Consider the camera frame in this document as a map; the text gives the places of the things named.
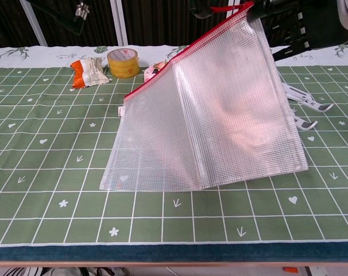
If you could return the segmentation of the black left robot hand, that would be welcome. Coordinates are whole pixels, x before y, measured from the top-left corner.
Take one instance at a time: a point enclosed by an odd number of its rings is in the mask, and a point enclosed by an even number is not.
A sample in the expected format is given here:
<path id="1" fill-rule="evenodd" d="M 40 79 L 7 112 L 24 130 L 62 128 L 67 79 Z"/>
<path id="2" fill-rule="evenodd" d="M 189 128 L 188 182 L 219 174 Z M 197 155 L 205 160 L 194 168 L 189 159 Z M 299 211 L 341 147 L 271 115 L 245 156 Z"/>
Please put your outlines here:
<path id="1" fill-rule="evenodd" d="M 273 54 L 275 61 L 313 49 L 348 44 L 348 0 L 238 1 L 228 6 L 218 1 L 189 1 L 189 7 L 200 19 L 248 7 L 248 22 L 259 19 L 269 46 L 283 47 Z"/>

